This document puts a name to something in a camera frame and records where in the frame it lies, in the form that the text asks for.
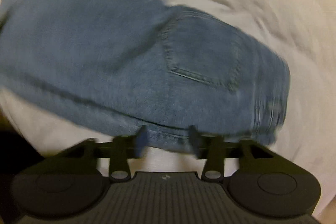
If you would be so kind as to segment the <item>blue denim jeans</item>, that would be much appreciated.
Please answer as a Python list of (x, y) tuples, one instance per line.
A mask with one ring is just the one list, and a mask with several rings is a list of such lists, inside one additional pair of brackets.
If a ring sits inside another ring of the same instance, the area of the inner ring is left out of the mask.
[(188, 131), (263, 145), (282, 126), (287, 63), (221, 20), (162, 0), (1, 0), (1, 87), (111, 136), (190, 149)]

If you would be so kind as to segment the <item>white duvet on bed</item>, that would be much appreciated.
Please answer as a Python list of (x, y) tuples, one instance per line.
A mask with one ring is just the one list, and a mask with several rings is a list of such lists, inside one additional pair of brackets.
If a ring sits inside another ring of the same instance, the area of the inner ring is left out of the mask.
[(330, 0), (1, 0), (1, 110), (39, 152), (148, 127), (144, 170), (200, 170), (187, 128), (251, 138), (335, 196)]

